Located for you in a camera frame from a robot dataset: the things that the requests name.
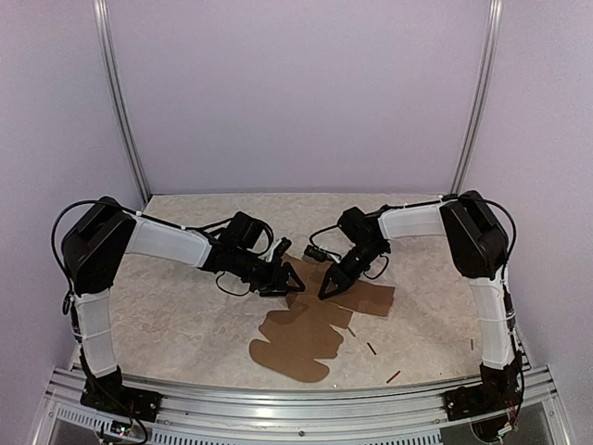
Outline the brown cardboard box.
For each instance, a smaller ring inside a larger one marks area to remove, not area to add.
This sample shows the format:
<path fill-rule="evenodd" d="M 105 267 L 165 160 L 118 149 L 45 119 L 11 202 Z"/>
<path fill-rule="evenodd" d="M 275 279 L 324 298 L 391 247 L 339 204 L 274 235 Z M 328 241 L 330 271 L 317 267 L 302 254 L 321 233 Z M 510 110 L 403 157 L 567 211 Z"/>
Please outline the brown cardboard box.
<path fill-rule="evenodd" d="M 318 383 L 330 374 L 323 363 L 337 357 L 354 313 L 387 317 L 394 303 L 391 286 L 356 281 L 344 293 L 321 300 L 322 279 L 328 262 L 316 263 L 287 255 L 305 283 L 303 292 L 286 298 L 285 310 L 269 311 L 259 326 L 262 339 L 249 344 L 253 362 L 301 383 Z"/>

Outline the right robot arm white sleeve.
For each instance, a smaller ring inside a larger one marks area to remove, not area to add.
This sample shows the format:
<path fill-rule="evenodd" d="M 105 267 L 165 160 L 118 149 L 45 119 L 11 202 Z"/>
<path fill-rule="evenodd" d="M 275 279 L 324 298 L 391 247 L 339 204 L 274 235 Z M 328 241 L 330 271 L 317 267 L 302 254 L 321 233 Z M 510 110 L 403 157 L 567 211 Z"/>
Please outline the right robot arm white sleeve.
<path fill-rule="evenodd" d="M 473 293 L 482 334 L 482 383 L 499 392 L 517 385 L 521 365 L 511 345 L 515 311 L 507 285 L 512 244 L 497 216 L 496 204 L 472 190 L 461 195 L 365 213 L 345 210 L 337 226 L 353 248 L 368 248 L 371 264 L 389 253 L 393 240 L 443 236 L 456 270 Z"/>

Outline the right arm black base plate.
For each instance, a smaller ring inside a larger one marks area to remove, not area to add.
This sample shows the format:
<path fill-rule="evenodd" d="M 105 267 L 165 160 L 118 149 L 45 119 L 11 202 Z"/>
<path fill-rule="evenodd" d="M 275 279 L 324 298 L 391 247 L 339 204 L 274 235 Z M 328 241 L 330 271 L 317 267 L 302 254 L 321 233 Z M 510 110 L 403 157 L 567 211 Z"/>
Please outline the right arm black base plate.
<path fill-rule="evenodd" d="M 443 402 L 449 421 L 457 421 L 479 415 L 494 413 L 518 406 L 523 401 L 522 391 L 514 385 L 499 392 L 482 383 L 446 391 Z"/>

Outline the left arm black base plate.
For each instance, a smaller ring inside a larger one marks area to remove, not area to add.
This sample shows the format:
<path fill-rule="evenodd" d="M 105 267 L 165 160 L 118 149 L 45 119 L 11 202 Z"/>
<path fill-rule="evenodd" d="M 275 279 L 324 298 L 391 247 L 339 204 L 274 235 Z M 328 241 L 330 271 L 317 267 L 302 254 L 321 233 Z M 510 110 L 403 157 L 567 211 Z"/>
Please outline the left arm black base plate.
<path fill-rule="evenodd" d="M 83 406 L 133 420 L 154 423 L 162 395 L 156 391 L 126 387 L 119 381 L 100 383 L 87 378 L 81 396 Z"/>

